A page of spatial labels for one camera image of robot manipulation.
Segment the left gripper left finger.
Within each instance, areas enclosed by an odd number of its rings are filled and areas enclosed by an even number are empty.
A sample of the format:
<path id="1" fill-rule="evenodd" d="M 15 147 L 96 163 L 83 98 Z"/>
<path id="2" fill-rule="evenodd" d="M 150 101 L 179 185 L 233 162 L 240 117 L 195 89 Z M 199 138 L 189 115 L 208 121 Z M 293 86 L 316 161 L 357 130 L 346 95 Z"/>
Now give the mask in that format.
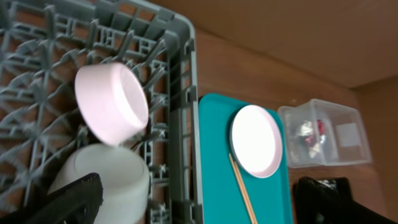
<path id="1" fill-rule="evenodd" d="M 1 224 L 93 224 L 103 203 L 100 175 L 92 172 L 1 218 Z"/>

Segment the red snack wrapper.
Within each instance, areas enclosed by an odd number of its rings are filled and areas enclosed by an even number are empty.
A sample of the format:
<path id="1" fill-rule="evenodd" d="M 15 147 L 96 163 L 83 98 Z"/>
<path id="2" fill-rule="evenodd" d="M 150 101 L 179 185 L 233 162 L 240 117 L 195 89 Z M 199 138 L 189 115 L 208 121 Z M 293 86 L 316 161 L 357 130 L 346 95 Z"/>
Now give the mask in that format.
<path id="1" fill-rule="evenodd" d="M 317 120 L 317 127 L 318 127 L 318 138 L 316 140 L 316 132 L 311 129 L 310 132 L 305 137 L 305 142 L 308 146 L 314 146 L 316 143 L 324 144 L 326 142 L 326 126 L 324 122 L 320 119 Z"/>

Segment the white napkin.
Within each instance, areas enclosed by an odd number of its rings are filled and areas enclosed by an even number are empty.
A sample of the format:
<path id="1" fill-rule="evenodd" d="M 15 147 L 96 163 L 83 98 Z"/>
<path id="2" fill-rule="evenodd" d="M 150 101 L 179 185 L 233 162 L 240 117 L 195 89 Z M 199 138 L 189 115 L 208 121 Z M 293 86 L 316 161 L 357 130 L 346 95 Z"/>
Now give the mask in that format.
<path id="1" fill-rule="evenodd" d="M 303 150 L 308 154 L 309 158 L 314 159 L 320 156 L 320 149 L 323 146 L 323 144 L 316 143 L 314 146 L 307 145 L 307 143 L 305 142 L 305 137 L 307 136 L 307 134 L 310 132 L 311 129 L 314 130 L 313 122 L 312 121 L 304 122 L 296 131 L 296 137 L 300 141 Z"/>

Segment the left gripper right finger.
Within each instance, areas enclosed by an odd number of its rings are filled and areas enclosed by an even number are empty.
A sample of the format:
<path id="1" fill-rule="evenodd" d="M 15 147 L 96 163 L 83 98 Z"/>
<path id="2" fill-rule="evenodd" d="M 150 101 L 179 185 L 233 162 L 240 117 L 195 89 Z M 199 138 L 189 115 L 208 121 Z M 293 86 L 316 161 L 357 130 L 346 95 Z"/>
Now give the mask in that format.
<path id="1" fill-rule="evenodd" d="M 354 201 L 346 177 L 299 178 L 294 184 L 294 206 L 298 224 L 396 224 Z"/>

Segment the large white round plate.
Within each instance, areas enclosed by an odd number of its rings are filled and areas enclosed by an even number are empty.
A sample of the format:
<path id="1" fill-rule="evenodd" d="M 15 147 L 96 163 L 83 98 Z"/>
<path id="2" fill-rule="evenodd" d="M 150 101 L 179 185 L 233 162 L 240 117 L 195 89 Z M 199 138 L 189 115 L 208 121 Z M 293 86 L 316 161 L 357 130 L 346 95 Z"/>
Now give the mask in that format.
<path id="1" fill-rule="evenodd" d="M 258 105 L 242 107 L 234 116 L 229 141 L 238 165 L 259 179 L 279 168 L 283 144 L 280 129 L 270 112 Z"/>

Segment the grey-green ceramic bowl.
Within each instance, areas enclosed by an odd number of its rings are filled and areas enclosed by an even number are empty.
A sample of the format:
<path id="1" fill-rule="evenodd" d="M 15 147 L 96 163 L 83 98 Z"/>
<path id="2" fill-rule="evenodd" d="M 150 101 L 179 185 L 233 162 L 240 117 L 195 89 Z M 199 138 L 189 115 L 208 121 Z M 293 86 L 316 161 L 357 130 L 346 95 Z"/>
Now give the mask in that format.
<path id="1" fill-rule="evenodd" d="M 89 174 L 99 174 L 103 203 L 95 224 L 133 224 L 146 212 L 149 168 L 132 150 L 91 144 L 75 151 L 64 163 L 48 193 Z"/>

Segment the pink-white small bowl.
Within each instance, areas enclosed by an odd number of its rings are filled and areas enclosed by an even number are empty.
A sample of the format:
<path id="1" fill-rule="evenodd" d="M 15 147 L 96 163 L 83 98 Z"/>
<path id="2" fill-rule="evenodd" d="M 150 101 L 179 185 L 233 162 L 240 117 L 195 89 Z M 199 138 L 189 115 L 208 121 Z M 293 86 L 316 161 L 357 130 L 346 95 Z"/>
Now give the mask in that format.
<path id="1" fill-rule="evenodd" d="M 120 145 L 148 124 L 146 94 L 122 63 L 81 67 L 75 77 L 75 95 L 87 126 L 104 144 Z"/>

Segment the wooden chopstick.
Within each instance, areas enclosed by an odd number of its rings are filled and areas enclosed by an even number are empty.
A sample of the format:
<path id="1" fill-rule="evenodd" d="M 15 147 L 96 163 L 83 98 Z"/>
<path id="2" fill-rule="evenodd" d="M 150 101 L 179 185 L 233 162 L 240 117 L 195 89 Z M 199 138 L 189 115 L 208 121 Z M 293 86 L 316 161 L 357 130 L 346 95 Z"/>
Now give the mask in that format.
<path id="1" fill-rule="evenodd" d="M 244 184 L 244 181 L 243 181 L 243 178 L 242 178 L 241 173 L 240 173 L 240 171 L 239 171 L 239 168 L 238 168 L 238 174 L 240 175 L 240 178 L 241 178 L 241 180 L 242 180 L 242 182 L 243 182 L 244 190 L 247 192 L 246 186 L 245 186 L 245 184 Z M 251 205 L 251 201 L 250 201 L 248 192 L 247 192 L 247 198 L 248 198 L 248 200 L 249 200 L 249 205 L 250 205 L 250 208 L 251 208 L 251 212 L 252 212 L 252 214 L 253 214 L 253 217 L 254 217 L 255 224 L 257 224 L 256 216 L 255 216 L 255 214 L 254 214 L 254 210 L 253 210 L 253 208 L 252 208 L 252 205 Z"/>
<path id="2" fill-rule="evenodd" d="M 229 157 L 229 161 L 230 161 L 230 163 L 231 163 L 231 166 L 232 166 L 232 168 L 233 168 L 233 172 L 234 172 L 236 181 L 237 181 L 237 183 L 238 183 L 239 190 L 240 190 L 240 193 L 241 193 L 241 195 L 242 195 L 242 198 L 243 198 L 243 201 L 244 201 L 244 205 L 245 205 L 246 210 L 247 210 L 247 212 L 248 212 L 248 215 L 249 215 L 249 219 L 250 219 L 250 221 L 251 221 L 251 224 L 255 224 L 254 217 L 253 217 L 253 214 L 252 214 L 252 212 L 251 212 L 250 205 L 249 205 L 249 200 L 248 200 L 248 198 L 247 198 L 247 192 L 244 190 L 244 185 L 243 185 L 243 182 L 242 182 L 242 180 L 241 180 L 241 178 L 240 178 L 240 175 L 238 174 L 238 168 L 237 168 L 237 166 L 236 166 L 236 163 L 235 163 L 235 161 L 233 160 L 233 157 L 232 157 L 232 155 L 231 155 L 230 153 L 228 154 L 228 157 Z"/>

